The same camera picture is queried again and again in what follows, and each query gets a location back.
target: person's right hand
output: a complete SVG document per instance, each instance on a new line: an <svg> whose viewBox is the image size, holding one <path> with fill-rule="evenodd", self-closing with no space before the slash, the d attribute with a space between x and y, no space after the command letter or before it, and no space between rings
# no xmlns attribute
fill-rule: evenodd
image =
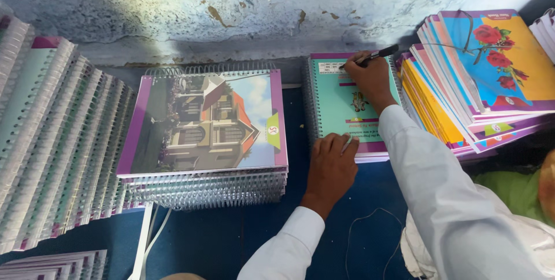
<svg viewBox="0 0 555 280"><path fill-rule="evenodd" d="M389 65L387 60L378 57L371 60L366 68L359 67L355 61L370 54L369 51L357 52L345 63L345 71L355 81L362 94L369 100L378 116L397 101L393 99L389 87Z"/></svg>

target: green cloth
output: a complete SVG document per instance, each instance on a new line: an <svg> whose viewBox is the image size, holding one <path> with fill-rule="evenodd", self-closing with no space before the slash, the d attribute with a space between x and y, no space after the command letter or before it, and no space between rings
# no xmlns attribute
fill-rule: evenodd
<svg viewBox="0 0 555 280"><path fill-rule="evenodd" d="M481 184L493 191L509 210L555 227L542 210L538 200L539 170L531 175L516 172L489 172L474 178L474 183Z"/></svg>

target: cartoon children illustration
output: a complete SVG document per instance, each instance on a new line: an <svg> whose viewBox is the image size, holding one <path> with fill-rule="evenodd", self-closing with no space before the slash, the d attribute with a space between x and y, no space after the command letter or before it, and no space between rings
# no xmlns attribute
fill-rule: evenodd
<svg viewBox="0 0 555 280"><path fill-rule="evenodd" d="M364 101L364 95L362 92L352 93L352 103L351 105L355 107L355 112L360 112L361 110L366 110L365 104L369 104L368 101Z"/></svg>

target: stack of notebooks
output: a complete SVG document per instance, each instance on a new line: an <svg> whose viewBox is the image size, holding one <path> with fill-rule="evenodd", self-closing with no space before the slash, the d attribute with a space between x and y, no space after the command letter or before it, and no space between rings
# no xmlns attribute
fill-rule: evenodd
<svg viewBox="0 0 555 280"><path fill-rule="evenodd" d="M28 257L0 266L0 279L102 280L106 250Z"/></svg>
<svg viewBox="0 0 555 280"><path fill-rule="evenodd" d="M442 11L418 35L399 59L407 112L456 156L553 125L555 68L515 10Z"/></svg>
<svg viewBox="0 0 555 280"><path fill-rule="evenodd" d="M555 9L550 8L530 25L530 30L555 64Z"/></svg>
<svg viewBox="0 0 555 280"><path fill-rule="evenodd" d="M134 104L76 45L0 14L0 253L133 206L114 172Z"/></svg>
<svg viewBox="0 0 555 280"><path fill-rule="evenodd" d="M288 173L281 73L242 69L142 77L116 171L132 200L174 209L279 201Z"/></svg>
<svg viewBox="0 0 555 280"><path fill-rule="evenodd" d="M385 143L378 134L378 115L339 67L353 53L313 53L303 72L305 112L311 144L329 133L350 133L360 138L356 163L389 160ZM402 106L400 83L392 59L389 62L390 90Z"/></svg>

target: weathered wall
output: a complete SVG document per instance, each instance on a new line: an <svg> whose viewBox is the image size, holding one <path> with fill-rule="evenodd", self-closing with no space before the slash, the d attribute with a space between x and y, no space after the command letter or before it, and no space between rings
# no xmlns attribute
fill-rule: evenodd
<svg viewBox="0 0 555 280"><path fill-rule="evenodd" d="M98 64L272 58L409 42L442 9L519 9L529 0L4 0Z"/></svg>

